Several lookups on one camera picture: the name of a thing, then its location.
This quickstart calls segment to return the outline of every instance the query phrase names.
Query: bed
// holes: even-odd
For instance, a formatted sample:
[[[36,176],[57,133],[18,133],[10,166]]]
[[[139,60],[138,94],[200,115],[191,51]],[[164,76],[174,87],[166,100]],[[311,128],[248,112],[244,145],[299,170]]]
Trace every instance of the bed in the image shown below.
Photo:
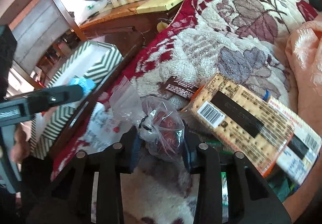
[[[285,53],[274,44],[317,15],[302,0],[185,0],[169,27],[133,58],[97,101],[109,111],[111,92],[126,76],[141,97],[167,99],[179,110],[187,101],[162,87],[170,76],[202,86],[219,71],[258,96],[268,90],[296,112],[296,80]],[[92,150],[85,134],[89,118],[82,119],[55,157],[52,178],[77,151]],[[142,151],[135,172],[121,176],[121,186],[126,223],[193,223],[198,178],[188,175],[182,163]]]

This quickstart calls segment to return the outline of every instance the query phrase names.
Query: plastic bag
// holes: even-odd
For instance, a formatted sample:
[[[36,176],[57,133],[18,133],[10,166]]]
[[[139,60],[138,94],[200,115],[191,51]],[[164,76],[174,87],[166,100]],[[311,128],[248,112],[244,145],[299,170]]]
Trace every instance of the plastic bag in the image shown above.
[[[164,160],[178,157],[185,127],[170,102],[153,96],[141,101],[135,88],[123,77],[109,103],[116,119],[132,121],[151,155]]]
[[[108,0],[60,0],[68,12],[74,12],[77,25],[84,23],[89,16],[102,11],[109,3]]]

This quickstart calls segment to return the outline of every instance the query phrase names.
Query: floral blanket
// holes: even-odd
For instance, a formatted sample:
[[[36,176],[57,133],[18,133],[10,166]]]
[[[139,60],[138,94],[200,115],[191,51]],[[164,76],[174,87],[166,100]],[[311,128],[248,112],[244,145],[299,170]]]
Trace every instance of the floral blanket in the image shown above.
[[[301,0],[185,0],[170,26],[136,56],[99,101],[108,110],[113,87],[126,76],[141,97],[161,97],[181,109],[187,102],[162,89],[167,79],[176,75],[201,86],[219,71],[258,96],[268,90],[297,111],[295,78],[274,41],[316,16]],[[53,176],[78,150],[91,146],[85,130],[86,123],[56,158]],[[121,181],[126,223],[193,223],[198,180],[182,163],[161,161],[143,150],[135,172]]]

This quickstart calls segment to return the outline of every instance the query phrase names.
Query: clear plastic bag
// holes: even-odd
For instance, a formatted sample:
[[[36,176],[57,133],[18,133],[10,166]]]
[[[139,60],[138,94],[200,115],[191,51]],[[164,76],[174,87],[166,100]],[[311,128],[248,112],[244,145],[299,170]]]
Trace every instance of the clear plastic bag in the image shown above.
[[[153,96],[141,101],[135,88],[123,77],[109,103],[116,119],[132,121],[151,155],[172,160],[181,153],[185,127],[170,102]]]

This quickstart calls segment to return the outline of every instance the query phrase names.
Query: plastic wrap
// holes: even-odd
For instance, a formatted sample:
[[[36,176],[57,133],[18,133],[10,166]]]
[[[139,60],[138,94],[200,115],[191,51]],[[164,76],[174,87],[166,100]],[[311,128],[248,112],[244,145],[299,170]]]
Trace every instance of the plastic wrap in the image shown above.
[[[176,159],[181,152],[184,124],[179,113],[166,100],[145,97],[141,101],[126,77],[109,99],[114,117],[130,120],[145,140],[151,155],[164,160]]]
[[[318,158],[322,140],[304,120],[277,99],[270,96],[267,102],[294,126],[294,136],[278,157],[277,165],[297,185],[302,185]]]
[[[102,11],[108,0],[88,1],[88,0],[60,0],[68,12],[74,12],[77,25],[84,23],[89,16]]]
[[[290,34],[286,45],[278,41],[285,51],[298,87],[298,116],[322,135],[322,14],[313,21],[303,23]]]

